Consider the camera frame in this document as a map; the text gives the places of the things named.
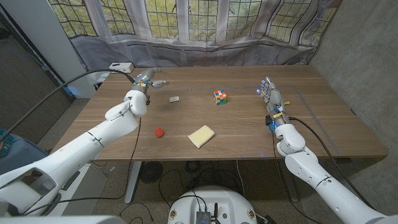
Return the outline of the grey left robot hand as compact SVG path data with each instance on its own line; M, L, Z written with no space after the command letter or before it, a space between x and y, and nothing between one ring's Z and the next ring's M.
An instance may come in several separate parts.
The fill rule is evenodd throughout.
M135 83L132 85L131 90L141 91L146 94L150 86L153 88L162 88L168 85L169 82L166 80L153 81L155 73L157 72L162 72L162 70L160 68L149 68L138 74L138 76L134 78Z

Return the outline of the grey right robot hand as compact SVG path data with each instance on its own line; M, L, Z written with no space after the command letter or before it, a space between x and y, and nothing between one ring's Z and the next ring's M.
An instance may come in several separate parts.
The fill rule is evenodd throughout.
M289 117L285 112L285 101L270 77L266 77L265 80L261 81L261 86L256 90L256 93L264 99L266 104L266 110L268 111L266 116L267 125L272 124L276 128L290 123Z

